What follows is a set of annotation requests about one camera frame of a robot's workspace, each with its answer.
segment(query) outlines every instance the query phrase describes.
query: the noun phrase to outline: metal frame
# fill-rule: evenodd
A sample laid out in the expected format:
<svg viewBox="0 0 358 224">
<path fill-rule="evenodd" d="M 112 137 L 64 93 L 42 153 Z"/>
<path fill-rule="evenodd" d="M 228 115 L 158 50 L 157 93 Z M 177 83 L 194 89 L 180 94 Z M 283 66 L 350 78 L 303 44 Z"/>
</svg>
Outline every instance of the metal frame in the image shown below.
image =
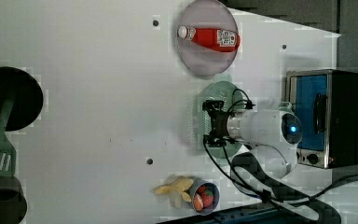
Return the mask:
<svg viewBox="0 0 358 224">
<path fill-rule="evenodd" d="M 319 168 L 328 169 L 329 164 L 329 152 L 330 152 L 330 114 L 331 114 L 331 90 L 332 90 L 332 79 L 331 76 L 333 74 L 332 69 L 325 70 L 316 70 L 316 71 L 289 71 L 287 72 L 287 80 L 286 80 L 286 100 L 293 105 L 293 110 L 296 111 L 296 77 L 304 77 L 304 76 L 318 76 L 318 75 L 327 75 L 327 108 L 326 108 L 326 128 L 324 132 L 324 151 L 314 151 L 306 148 L 298 148 L 297 153 L 299 154 L 297 162 L 304 165 L 315 166 Z M 305 158 L 307 158 L 310 154 L 315 154 L 318 156 L 319 160 L 316 164 L 311 164 Z"/>
</svg>

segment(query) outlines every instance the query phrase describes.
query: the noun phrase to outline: bottle label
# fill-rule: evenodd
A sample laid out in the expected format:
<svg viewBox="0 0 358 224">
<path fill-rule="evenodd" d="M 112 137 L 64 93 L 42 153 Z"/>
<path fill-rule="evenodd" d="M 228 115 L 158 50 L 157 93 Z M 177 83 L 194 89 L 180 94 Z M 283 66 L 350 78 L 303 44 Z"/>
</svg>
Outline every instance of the bottle label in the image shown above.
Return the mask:
<svg viewBox="0 0 358 224">
<path fill-rule="evenodd" d="M 218 30 L 217 42 L 220 47 L 235 47 L 235 44 L 237 44 L 237 35 L 232 31 Z"/>
<path fill-rule="evenodd" d="M 192 40 L 194 35 L 196 34 L 196 28 L 194 27 L 187 27 L 187 40 Z"/>
</svg>

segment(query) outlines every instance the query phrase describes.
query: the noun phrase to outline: small bowl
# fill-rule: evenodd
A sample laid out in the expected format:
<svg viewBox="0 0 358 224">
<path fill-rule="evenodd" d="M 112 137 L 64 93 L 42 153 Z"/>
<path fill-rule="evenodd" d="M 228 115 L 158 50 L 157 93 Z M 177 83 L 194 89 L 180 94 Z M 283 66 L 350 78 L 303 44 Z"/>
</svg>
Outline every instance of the small bowl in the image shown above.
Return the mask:
<svg viewBox="0 0 358 224">
<path fill-rule="evenodd" d="M 197 190 L 202 186 L 205 185 L 207 188 L 211 188 L 212 192 L 213 192 L 213 202 L 211 205 L 209 205 L 206 208 L 202 208 L 200 211 L 197 211 L 196 208 L 194 207 L 194 198 L 196 196 Z M 188 190 L 190 198 L 191 198 L 191 207 L 194 209 L 194 211 L 196 211 L 199 215 L 202 216 L 208 216 L 210 215 L 213 210 L 216 208 L 216 206 L 219 204 L 219 199 L 220 199 L 220 193 L 219 193 L 219 189 L 217 188 L 217 186 L 213 183 L 207 182 L 205 180 L 202 179 L 195 179 L 194 180 L 194 184 L 193 186 L 191 186 L 191 188 Z"/>
</svg>

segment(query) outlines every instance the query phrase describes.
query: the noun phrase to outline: white cylinder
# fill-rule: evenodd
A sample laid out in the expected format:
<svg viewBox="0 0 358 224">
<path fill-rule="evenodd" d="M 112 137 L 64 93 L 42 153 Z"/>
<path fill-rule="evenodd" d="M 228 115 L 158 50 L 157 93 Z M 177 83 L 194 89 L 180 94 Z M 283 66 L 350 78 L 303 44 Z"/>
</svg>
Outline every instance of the white cylinder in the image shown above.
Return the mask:
<svg viewBox="0 0 358 224">
<path fill-rule="evenodd" d="M 235 139 L 241 143 L 244 143 L 241 130 L 240 130 L 240 123 L 243 117 L 243 113 L 245 111 L 237 111 L 233 115 L 228 117 L 227 120 L 227 132 L 230 138 Z"/>
<path fill-rule="evenodd" d="M 178 29 L 178 36 L 185 39 L 187 36 L 187 28 L 185 26 L 180 26 Z"/>
<path fill-rule="evenodd" d="M 282 138 L 282 116 L 287 112 L 279 110 L 248 110 L 240 123 L 242 138 L 259 145 L 276 145 Z"/>
</svg>

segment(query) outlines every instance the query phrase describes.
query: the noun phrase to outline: spatula handle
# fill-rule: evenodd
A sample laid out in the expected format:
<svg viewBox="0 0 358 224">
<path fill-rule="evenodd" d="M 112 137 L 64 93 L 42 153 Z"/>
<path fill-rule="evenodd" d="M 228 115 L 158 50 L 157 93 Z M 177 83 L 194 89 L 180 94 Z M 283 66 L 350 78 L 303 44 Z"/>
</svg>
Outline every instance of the spatula handle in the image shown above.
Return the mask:
<svg viewBox="0 0 358 224">
<path fill-rule="evenodd" d="M 10 89 L 7 94 L 7 98 L 4 101 L 4 104 L 2 105 L 2 110 L 0 113 L 0 133 L 4 133 L 8 119 L 11 114 L 11 110 L 13 109 L 14 101 L 16 98 L 15 92 Z"/>
</svg>

